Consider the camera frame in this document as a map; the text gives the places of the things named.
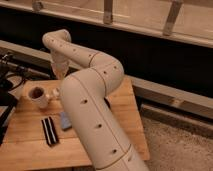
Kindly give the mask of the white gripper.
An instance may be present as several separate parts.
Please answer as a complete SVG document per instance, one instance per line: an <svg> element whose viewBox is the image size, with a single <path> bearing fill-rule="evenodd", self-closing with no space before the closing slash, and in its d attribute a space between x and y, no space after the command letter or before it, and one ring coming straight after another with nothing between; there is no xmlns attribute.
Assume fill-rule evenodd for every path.
<svg viewBox="0 0 213 171"><path fill-rule="evenodd" d="M66 56L59 52L51 52L51 67L57 79L62 80L65 78L69 69L69 60Z"/></svg>

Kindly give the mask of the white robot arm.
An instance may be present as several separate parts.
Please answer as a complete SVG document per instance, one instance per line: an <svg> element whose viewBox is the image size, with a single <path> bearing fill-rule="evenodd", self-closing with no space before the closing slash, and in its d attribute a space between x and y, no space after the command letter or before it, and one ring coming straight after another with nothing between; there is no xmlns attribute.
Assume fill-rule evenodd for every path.
<svg viewBox="0 0 213 171"><path fill-rule="evenodd" d="M104 101L123 81L120 61L73 44L65 29L44 34L42 41L51 52L56 75L71 61L82 67L61 82L60 101L95 170L149 171Z"/></svg>

